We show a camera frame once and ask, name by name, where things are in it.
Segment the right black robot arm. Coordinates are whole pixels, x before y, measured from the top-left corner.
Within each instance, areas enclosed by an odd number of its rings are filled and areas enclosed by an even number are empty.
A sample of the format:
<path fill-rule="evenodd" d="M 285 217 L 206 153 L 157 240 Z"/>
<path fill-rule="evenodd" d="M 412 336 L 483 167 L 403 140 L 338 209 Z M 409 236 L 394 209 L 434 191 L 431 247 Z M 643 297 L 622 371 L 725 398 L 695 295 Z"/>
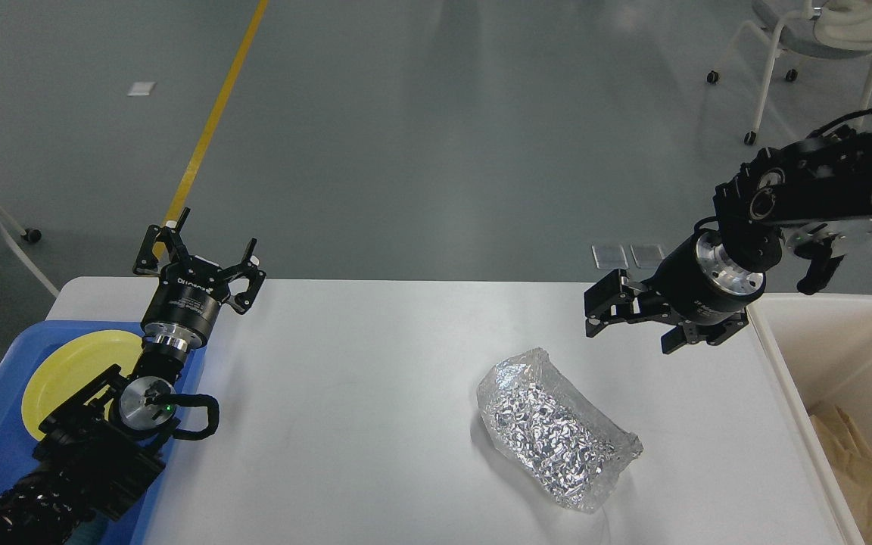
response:
<path fill-rule="evenodd" d="M 642 282 L 625 269 L 584 292 L 585 334 L 610 325 L 669 325 L 665 354 L 717 346 L 748 324 L 784 249 L 808 262 L 802 294 L 827 287 L 846 255 L 851 224 L 872 225 L 872 108 L 845 114 L 782 148 L 761 149 L 719 184 L 714 211 L 696 222 Z"/>

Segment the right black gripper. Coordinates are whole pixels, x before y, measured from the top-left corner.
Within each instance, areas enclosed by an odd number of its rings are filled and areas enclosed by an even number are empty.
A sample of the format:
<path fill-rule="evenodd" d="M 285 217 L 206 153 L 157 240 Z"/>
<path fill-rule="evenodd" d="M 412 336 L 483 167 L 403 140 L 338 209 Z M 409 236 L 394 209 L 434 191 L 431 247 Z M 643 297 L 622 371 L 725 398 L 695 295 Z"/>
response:
<path fill-rule="evenodd" d="M 717 346 L 749 324 L 748 304 L 765 292 L 766 275 L 734 262 L 718 231 L 696 231 L 644 282 L 614 269 L 584 292 L 584 331 L 595 338 L 609 325 L 671 323 L 664 354 L 688 344 Z"/>

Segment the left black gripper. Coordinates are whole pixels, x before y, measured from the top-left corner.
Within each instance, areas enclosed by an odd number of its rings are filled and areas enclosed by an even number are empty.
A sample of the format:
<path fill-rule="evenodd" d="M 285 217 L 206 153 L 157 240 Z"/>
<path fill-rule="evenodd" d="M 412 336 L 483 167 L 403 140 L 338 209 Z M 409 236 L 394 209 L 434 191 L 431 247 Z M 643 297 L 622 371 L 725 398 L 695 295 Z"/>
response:
<path fill-rule="evenodd" d="M 177 220 L 148 227 L 132 273 L 159 276 L 154 296 L 141 320 L 143 335 L 180 339 L 188 350 L 194 350 L 208 344 L 222 304 L 228 304 L 237 314 L 251 310 L 262 290 L 266 272 L 255 256 L 257 239 L 250 238 L 241 261 L 221 269 L 215 285 L 189 280 L 212 276 L 210 263 L 191 255 L 180 237 L 190 211 L 190 207 L 184 207 Z M 232 283 L 242 279 L 247 282 L 246 289 L 232 293 Z"/>

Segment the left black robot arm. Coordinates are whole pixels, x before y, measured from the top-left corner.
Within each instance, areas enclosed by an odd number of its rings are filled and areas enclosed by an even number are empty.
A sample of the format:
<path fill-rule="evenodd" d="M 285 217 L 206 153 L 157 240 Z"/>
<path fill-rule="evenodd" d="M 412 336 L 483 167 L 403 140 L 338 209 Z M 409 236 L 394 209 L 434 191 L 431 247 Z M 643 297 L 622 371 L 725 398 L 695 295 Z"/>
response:
<path fill-rule="evenodd" d="M 157 288 L 134 369 L 112 363 L 42 419 L 37 466 L 0 494 L 0 544 L 63 544 L 97 514 L 120 519 L 166 468 L 167 441 L 217 431 L 218 400 L 176 383 L 190 354 L 208 344 L 222 306 L 245 314 L 266 273 L 255 238 L 228 268 L 190 253 L 181 238 L 189 213 L 149 226 L 136 254 L 132 272 L 156 277 Z"/>

